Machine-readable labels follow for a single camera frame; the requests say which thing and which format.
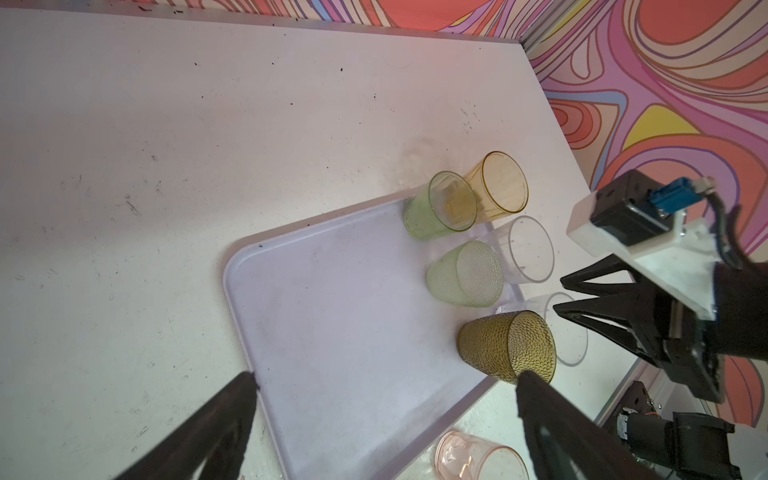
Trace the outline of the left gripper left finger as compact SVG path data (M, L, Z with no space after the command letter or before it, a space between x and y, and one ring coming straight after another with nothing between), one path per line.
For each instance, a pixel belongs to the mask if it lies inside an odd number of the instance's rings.
M259 386L243 371L120 479L237 479L252 431Z

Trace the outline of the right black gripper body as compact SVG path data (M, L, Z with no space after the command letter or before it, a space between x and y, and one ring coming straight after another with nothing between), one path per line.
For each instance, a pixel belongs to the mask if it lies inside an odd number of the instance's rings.
M641 296L653 297L660 344L660 359L647 361L673 382L686 386L694 397L721 403L724 364L708 344L711 323L699 320L691 309L656 286L645 287Z

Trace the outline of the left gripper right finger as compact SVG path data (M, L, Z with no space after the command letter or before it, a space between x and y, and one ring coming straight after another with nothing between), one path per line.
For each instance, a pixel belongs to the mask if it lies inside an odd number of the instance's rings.
M526 370L518 377L518 414L539 479L657 479L619 440L544 381Z

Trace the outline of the clear faceted cup back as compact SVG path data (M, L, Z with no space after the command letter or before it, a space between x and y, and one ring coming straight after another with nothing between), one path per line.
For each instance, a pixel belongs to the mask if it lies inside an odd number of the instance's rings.
M555 305L572 302L565 292L535 296L525 300L509 300L495 310L497 314L530 310L537 313L549 327L555 342L558 362L568 367L581 364L587 354L589 339L586 328L560 317Z

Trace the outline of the amber cup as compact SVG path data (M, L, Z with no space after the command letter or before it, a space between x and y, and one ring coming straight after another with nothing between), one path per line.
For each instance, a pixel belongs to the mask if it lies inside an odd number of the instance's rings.
M524 310L479 318L458 331L460 358L497 380L516 384L525 371L549 383L557 366L553 334L537 313Z

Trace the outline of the yellow plastic cup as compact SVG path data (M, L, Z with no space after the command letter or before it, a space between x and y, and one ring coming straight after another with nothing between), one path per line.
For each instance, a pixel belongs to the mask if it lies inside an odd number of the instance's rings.
M520 165L501 151L488 153L463 178L477 202L477 223L487 223L520 213L527 206L530 189Z

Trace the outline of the pale green cup front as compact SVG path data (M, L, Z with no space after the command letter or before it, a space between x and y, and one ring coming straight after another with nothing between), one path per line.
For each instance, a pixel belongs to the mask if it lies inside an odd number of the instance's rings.
M445 303L486 308L500 299L504 272L489 245L471 240L434 262L427 271L426 285L433 297Z

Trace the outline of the bright green cup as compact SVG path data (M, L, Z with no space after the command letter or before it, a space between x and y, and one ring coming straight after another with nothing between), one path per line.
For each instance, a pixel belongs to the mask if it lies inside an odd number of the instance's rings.
M412 237L431 240L469 230L477 216L469 183L453 171L440 171L407 202L403 219Z

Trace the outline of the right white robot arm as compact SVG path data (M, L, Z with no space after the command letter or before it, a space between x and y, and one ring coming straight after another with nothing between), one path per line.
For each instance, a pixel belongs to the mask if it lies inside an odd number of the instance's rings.
M566 275L562 286L581 299L557 313L662 370L712 403L727 401L726 361L767 356L767 267L749 260L735 238L735 212L713 226L684 226L634 246L590 216L592 200L574 211L569 233L603 253ZM614 433L635 456L681 479L763 479L767 438L753 428L702 413L670 419L621 407Z

